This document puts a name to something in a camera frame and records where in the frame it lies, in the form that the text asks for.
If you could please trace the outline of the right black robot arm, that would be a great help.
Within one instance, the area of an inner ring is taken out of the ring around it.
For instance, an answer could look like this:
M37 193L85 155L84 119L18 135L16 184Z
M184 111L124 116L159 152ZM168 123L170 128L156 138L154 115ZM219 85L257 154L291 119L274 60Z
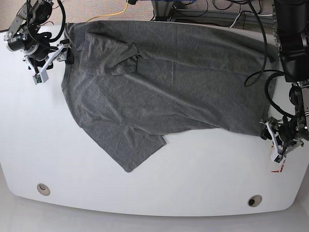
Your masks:
M65 61L68 64L73 62L69 39L60 41L56 46L51 45L60 39L65 29L66 13L61 0L58 1L62 13L58 35L53 38L50 32L39 32L41 26L50 18L53 5L51 0L37 0L34 3L26 1L4 36L8 50L20 50L24 53L24 60L33 71L37 83L46 80L46 71L53 68L54 60Z

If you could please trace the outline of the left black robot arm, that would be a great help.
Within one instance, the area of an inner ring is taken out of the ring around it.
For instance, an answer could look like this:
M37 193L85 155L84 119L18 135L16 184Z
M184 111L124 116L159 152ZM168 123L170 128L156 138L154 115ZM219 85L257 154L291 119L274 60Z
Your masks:
M282 114L282 119L270 117L262 121L263 140L271 140L274 151L271 160L285 161L287 154L304 145L309 139L309 2L307 0L275 0L273 2L274 37L283 70L270 70L264 92L270 105ZM282 110L271 98L269 85L283 76L291 83L289 100L295 114Z

